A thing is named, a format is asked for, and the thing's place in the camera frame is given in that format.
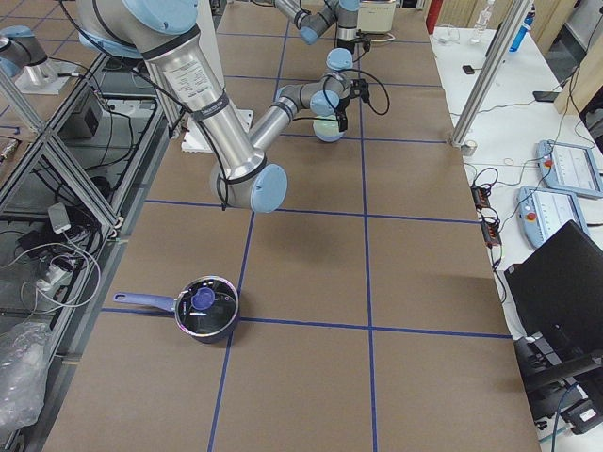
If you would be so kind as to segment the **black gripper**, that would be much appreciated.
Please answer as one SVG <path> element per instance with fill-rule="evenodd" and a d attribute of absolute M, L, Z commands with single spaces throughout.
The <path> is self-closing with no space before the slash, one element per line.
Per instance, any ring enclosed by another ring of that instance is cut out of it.
<path fill-rule="evenodd" d="M 342 40 L 342 39 L 336 39 L 335 40 L 335 44 L 337 48 L 343 48 L 348 50 L 351 53 L 355 53 L 356 52 L 356 47 L 357 45 L 360 43 L 361 41 L 359 39 L 354 39 L 354 40 Z"/>
<path fill-rule="evenodd" d="M 335 108 L 335 117 L 338 123 L 338 130 L 340 132 L 346 132 L 348 130 L 348 116 L 347 109 L 350 105 L 350 98 L 342 98 L 339 100 L 337 107 Z"/>

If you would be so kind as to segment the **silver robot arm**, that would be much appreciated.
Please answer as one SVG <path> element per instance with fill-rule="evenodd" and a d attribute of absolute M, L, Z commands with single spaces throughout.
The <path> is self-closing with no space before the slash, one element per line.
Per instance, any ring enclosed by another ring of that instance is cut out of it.
<path fill-rule="evenodd" d="M 314 83 L 281 88 L 275 102 L 250 130 L 245 130 L 225 87 L 200 46 L 195 1 L 80 1 L 77 4 L 83 43 L 115 57 L 142 58 L 158 70 L 157 88 L 173 95 L 194 120 L 214 151 L 211 190 L 223 206 L 269 213 L 285 199 L 285 170 L 268 161 L 267 147 L 295 116 L 309 109 L 321 117 L 344 110 L 352 82 L 344 72 L 352 66 L 357 32 L 356 1 L 329 1 L 318 13 L 295 1 L 275 7 L 315 42 L 333 24 L 337 45 L 327 57 L 328 70 Z"/>
<path fill-rule="evenodd" d="M 318 12 L 306 9 L 301 1 L 252 1 L 252 4 L 279 10 L 297 28 L 302 40 L 308 45 L 313 45 L 335 25 L 335 47 L 355 52 L 359 41 L 360 2 L 357 0 L 324 1 Z"/>

